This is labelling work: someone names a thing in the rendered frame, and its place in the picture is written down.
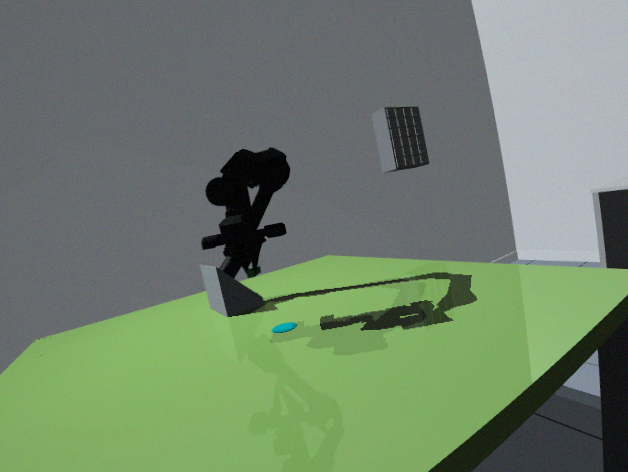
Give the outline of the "cyan circle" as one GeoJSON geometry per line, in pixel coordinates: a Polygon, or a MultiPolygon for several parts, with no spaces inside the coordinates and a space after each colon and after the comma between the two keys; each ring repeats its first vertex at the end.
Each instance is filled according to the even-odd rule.
{"type": "Polygon", "coordinates": [[[294,322],[287,322],[287,323],[282,323],[282,324],[279,324],[279,325],[273,327],[271,331],[273,333],[282,333],[282,332],[286,332],[286,331],[292,330],[295,327],[296,327],[296,323],[294,323],[294,322]]]}

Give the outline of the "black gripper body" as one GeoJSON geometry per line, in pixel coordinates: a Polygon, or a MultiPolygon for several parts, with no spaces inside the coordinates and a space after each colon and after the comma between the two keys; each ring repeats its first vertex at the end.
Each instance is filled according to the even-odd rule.
{"type": "MultiPolygon", "coordinates": [[[[246,213],[250,212],[253,217],[253,214],[252,214],[253,210],[251,208],[250,203],[227,207],[226,210],[229,212],[225,212],[226,217],[242,214],[242,212],[245,211],[243,210],[243,208],[246,209],[246,213]]],[[[240,240],[250,239],[252,243],[252,242],[265,240],[265,236],[267,236],[268,238],[272,238],[272,237],[283,236],[285,234],[287,233],[286,233],[285,224],[283,223],[266,225],[264,226],[264,229],[258,229],[258,230],[256,230],[256,225],[254,224],[252,230],[246,230],[242,237],[238,237],[238,238],[232,237],[228,239],[223,239],[222,234],[203,237],[201,240],[201,246],[202,246],[202,250],[216,248],[217,246],[221,246],[224,244],[226,247],[232,247],[232,246],[238,245],[240,240]],[[252,234],[246,235],[246,232],[250,232],[250,233],[252,232],[252,234]]]]}

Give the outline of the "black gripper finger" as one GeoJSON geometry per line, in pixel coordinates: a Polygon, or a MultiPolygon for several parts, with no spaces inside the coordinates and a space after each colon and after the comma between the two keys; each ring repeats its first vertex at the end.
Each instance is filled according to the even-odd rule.
{"type": "Polygon", "coordinates": [[[239,261],[240,265],[242,266],[243,270],[246,273],[246,271],[248,271],[248,264],[247,264],[247,259],[246,259],[243,243],[240,243],[232,247],[226,247],[225,250],[230,250],[231,252],[234,253],[234,256],[237,258],[237,260],[239,261]]]}
{"type": "Polygon", "coordinates": [[[254,273],[257,270],[258,258],[259,258],[259,253],[260,253],[262,243],[265,241],[266,239],[262,241],[258,241],[258,242],[248,243],[250,252],[251,252],[251,261],[252,261],[252,268],[254,270],[254,273]]]}

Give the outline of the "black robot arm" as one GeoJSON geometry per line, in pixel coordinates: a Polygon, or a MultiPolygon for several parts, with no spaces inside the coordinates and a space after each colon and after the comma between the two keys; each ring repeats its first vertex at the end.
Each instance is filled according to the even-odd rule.
{"type": "MultiPolygon", "coordinates": [[[[231,157],[220,173],[223,174],[222,178],[212,179],[205,189],[207,199],[217,206],[227,208],[248,204],[250,199],[247,186],[254,188],[259,185],[251,205],[253,217],[243,208],[245,211],[242,214],[228,216],[219,224],[222,238],[228,239],[242,237],[246,230],[252,230],[254,224],[257,230],[273,193],[287,182],[290,166],[285,154],[274,148],[259,153],[241,149],[231,157]]],[[[226,259],[219,269],[235,279],[241,265],[230,250],[224,250],[223,254],[226,259]]]]}

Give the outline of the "green rectangular post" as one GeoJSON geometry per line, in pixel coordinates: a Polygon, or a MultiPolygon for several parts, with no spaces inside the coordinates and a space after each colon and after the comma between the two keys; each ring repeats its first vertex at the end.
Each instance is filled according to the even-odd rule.
{"type": "Polygon", "coordinates": [[[253,278],[253,277],[255,277],[256,275],[258,275],[260,272],[261,272],[261,270],[260,270],[260,266],[257,266],[257,270],[256,270],[256,272],[255,272],[255,273],[254,273],[253,268],[250,268],[248,271],[246,271],[247,278],[253,278]]]}

